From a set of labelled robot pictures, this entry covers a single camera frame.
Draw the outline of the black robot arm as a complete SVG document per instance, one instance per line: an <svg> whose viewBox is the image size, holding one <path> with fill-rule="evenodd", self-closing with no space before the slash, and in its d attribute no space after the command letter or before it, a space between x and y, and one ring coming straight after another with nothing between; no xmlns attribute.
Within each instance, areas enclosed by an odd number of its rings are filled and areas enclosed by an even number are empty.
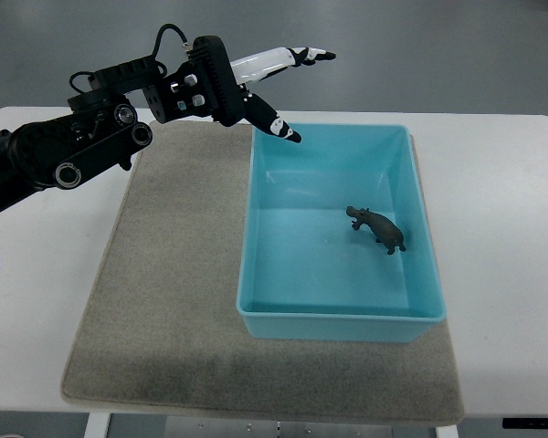
<svg viewBox="0 0 548 438"><path fill-rule="evenodd" d="M151 144L151 128L138 119L128 93L140 90L161 123L210 117L230 127L245 116L222 40L200 36L183 43L187 60L173 73L152 54L85 72L91 86L68 100L67 116L0 130L0 213L48 188L71 190Z"/></svg>

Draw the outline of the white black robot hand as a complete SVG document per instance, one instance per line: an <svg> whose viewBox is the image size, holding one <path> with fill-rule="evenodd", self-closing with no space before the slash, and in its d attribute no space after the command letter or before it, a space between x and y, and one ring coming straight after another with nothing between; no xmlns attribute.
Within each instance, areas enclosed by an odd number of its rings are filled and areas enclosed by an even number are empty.
<svg viewBox="0 0 548 438"><path fill-rule="evenodd" d="M270 136L295 143L301 136L248 85L281 73L287 68L312 66L336 59L336 54L315 47L276 47L230 62L245 107L244 119Z"/></svg>

